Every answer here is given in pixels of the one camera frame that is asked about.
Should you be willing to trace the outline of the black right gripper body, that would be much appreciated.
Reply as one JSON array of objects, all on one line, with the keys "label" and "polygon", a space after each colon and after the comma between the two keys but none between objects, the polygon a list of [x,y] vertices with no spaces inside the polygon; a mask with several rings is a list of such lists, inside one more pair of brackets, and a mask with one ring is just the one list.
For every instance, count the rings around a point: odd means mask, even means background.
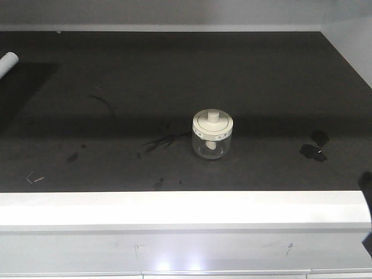
[{"label": "black right gripper body", "polygon": [[[371,172],[367,171],[364,172],[358,180],[358,185],[360,190],[362,191],[364,198],[366,200],[367,206],[369,208],[370,215],[372,215],[372,176]],[[371,253],[372,250],[372,233],[370,232],[368,236],[362,242],[364,248],[368,253]]]}]

